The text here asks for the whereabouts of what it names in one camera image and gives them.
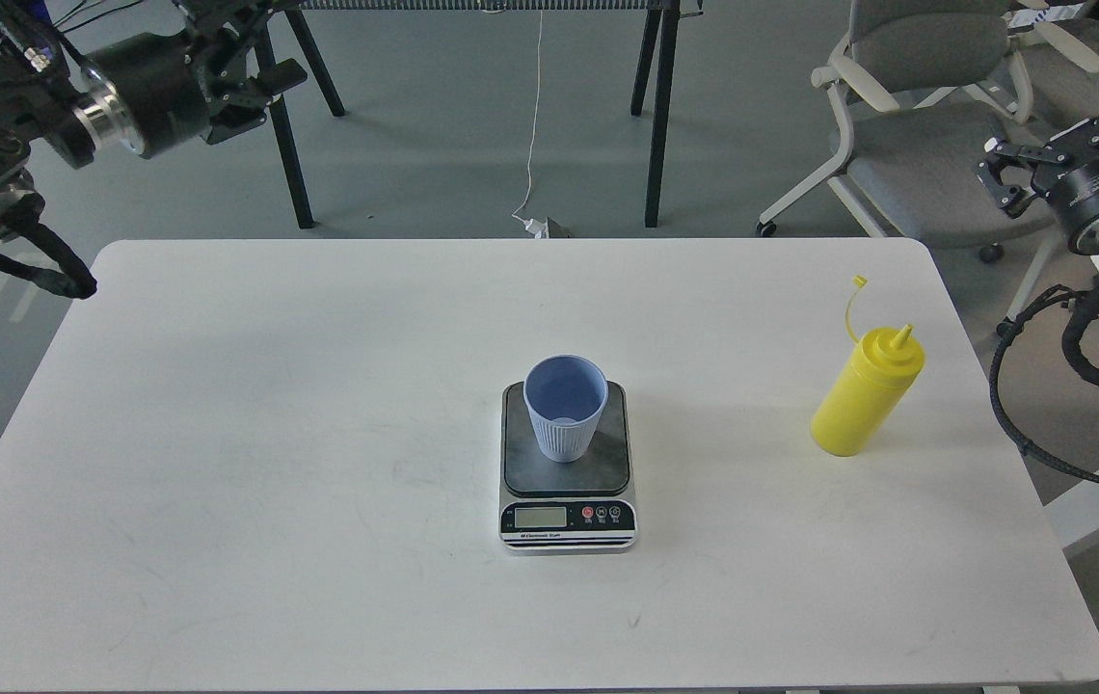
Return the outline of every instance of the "yellow cap strap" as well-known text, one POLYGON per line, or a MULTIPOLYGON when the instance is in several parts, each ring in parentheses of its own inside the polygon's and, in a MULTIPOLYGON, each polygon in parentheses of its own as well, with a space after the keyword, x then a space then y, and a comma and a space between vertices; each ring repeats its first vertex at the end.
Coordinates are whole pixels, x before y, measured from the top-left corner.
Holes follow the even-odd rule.
POLYGON ((862 291, 863 286, 867 286, 867 278, 861 274, 855 274, 854 285, 858 289, 854 289, 854 294, 850 296, 850 302, 845 304, 845 332, 850 333, 850 339, 853 339, 854 343, 858 342, 858 335, 854 334, 854 329, 850 326, 850 308, 854 305, 854 299, 858 298, 858 293, 862 291))

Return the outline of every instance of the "gray office chair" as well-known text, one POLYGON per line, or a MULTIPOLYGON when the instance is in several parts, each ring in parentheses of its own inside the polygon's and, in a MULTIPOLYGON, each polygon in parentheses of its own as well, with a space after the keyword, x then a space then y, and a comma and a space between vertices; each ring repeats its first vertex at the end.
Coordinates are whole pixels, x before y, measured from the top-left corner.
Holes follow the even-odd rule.
MULTIPOLYGON (((1022 0, 1031 10, 1061 1, 1022 0)), ((1088 18, 1097 0, 1088 0, 1074 19, 1035 23, 1017 34, 1030 82, 1033 114, 1057 129, 1099 114, 1099 21, 1088 18)))
MULTIPOLYGON (((996 243, 1047 228, 1046 207, 1011 220, 974 176, 983 144, 993 135, 991 114, 1009 121, 1013 142, 1039 142, 1018 124, 1029 119, 1032 91, 1009 43, 1007 11, 1008 0, 853 0, 848 34, 829 64, 811 74, 836 117, 835 153, 762 212, 761 236, 770 236, 775 217, 820 184, 870 236, 899 233, 931 249, 984 246, 985 262, 1002 254, 996 243), (1002 62, 1015 78, 1015 111, 974 85, 1002 62), (945 100, 956 88, 970 98, 945 100), (906 100, 911 90, 931 96, 917 106, 893 97, 906 100), (854 119, 851 106, 857 101, 875 113, 854 119)), ((1061 236, 1043 234, 1009 317, 1029 302, 1061 236)))

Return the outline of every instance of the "black cable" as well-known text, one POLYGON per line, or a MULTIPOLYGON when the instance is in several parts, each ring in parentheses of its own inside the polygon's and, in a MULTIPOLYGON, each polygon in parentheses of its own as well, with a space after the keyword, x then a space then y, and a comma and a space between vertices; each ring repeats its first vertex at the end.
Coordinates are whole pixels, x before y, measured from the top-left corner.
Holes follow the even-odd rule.
POLYGON ((95 8, 95 5, 101 4, 104 1, 106 0, 96 0, 96 3, 92 4, 90 8, 88 8, 87 3, 90 3, 90 0, 81 0, 81 1, 79 1, 78 4, 75 4, 74 8, 70 8, 69 12, 66 12, 65 14, 60 14, 60 19, 58 19, 55 22, 52 22, 52 25, 53 26, 64 25, 64 23, 66 23, 66 20, 69 20, 70 18, 74 18, 75 14, 77 14, 79 12, 84 12, 84 10, 89 10, 91 8, 95 8))
POLYGON ((95 18, 91 18, 91 19, 89 19, 89 20, 87 20, 85 22, 75 23, 74 26, 68 27, 67 30, 62 31, 62 34, 69 34, 70 31, 79 30, 79 27, 87 26, 91 22, 95 22, 97 20, 100 20, 100 19, 103 19, 106 16, 109 16, 109 14, 112 14, 114 12, 121 12, 122 10, 129 10, 130 8, 134 8, 135 4, 143 4, 143 3, 145 3, 145 0, 134 0, 134 1, 132 1, 132 3, 122 4, 121 8, 113 8, 112 10, 109 10, 109 12, 101 12, 99 14, 96 14, 95 18))
POLYGON ((987 377, 987 383, 989 383, 990 386, 991 409, 995 412, 995 418, 1000 422, 1000 427, 1002 427, 1003 432, 1007 433, 1009 439, 1011 439, 1012 442, 1017 444, 1017 448, 1020 449, 1022 456, 1030 454, 1030 456, 1037 458, 1037 460, 1048 466, 1048 469, 1059 471, 1064 474, 1069 474, 1075 478, 1099 484, 1099 474, 1081 470, 1077 465, 1065 462, 1062 458, 1048 453, 1037 443, 1034 443, 1034 440, 1030 439, 1029 436, 1025 436, 1024 432, 1017 429, 1017 426, 1015 423, 1012 423, 1008 411, 1004 411, 1003 403, 1000 401, 999 381, 1000 366, 1003 364, 1003 353, 1008 352, 1008 348, 1011 346, 1013 339, 1017 339, 1017 335, 1021 334, 1024 330, 1024 324, 1030 322, 1030 320, 1040 312, 1047 310, 1047 308, 1081 298, 1084 298, 1084 293, 1074 291, 1066 288, 1064 285, 1055 285, 1052 286, 1051 289, 1040 294, 1037 299, 1031 301, 1029 307, 1025 307, 1024 311, 1021 311, 1020 316, 1017 316, 1017 319, 1009 326, 1008 332, 1003 333, 1002 339, 1000 339, 1000 343, 996 344, 995 355, 991 356, 991 373, 990 377, 987 377))
POLYGON ((69 54, 69 58, 71 58, 76 65, 87 65, 86 58, 82 57, 82 53, 78 51, 77 45, 74 45, 68 38, 66 38, 65 32, 62 32, 59 27, 55 26, 49 26, 48 31, 51 31, 52 35, 56 36, 57 43, 60 44, 62 48, 65 48, 65 52, 69 54))
POLYGON ((31 35, 38 35, 43 40, 44 47, 51 49, 52 58, 48 66, 37 71, 37 74, 13 76, 12 78, 0 76, 0 87, 21 87, 21 85, 43 81, 47 75, 56 74, 65 65, 66 60, 66 54, 60 49, 59 41, 57 41, 55 35, 52 35, 52 27, 29 18, 25 13, 20 12, 18 14, 21 16, 20 22, 24 25, 24 30, 29 31, 31 35))
POLYGON ((25 279, 51 294, 69 299, 86 299, 96 294, 96 277, 69 245, 47 225, 40 223, 43 198, 38 195, 23 198, 18 206, 0 214, 0 229, 25 238, 36 249, 57 264, 58 271, 20 263, 0 253, 0 272, 25 279))

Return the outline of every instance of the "plastic cup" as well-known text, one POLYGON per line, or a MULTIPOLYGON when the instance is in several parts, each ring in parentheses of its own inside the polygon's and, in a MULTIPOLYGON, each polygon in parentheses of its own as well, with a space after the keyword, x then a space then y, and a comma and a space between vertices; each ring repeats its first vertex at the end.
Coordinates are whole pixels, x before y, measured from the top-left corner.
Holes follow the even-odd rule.
POLYGON ((541 452, 559 463, 584 456, 609 396, 606 374, 584 356, 550 356, 532 367, 523 381, 523 404, 541 452))

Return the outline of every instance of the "digital kitchen scale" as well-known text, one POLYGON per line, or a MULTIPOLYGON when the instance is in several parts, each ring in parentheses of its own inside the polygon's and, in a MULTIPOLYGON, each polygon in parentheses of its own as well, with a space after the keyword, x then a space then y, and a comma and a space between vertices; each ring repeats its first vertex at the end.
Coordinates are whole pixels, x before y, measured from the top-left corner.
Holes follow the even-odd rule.
POLYGON ((636 513, 623 387, 609 399, 588 452, 558 463, 537 448, 523 383, 502 393, 499 536, 511 550, 621 552, 634 543, 636 513))

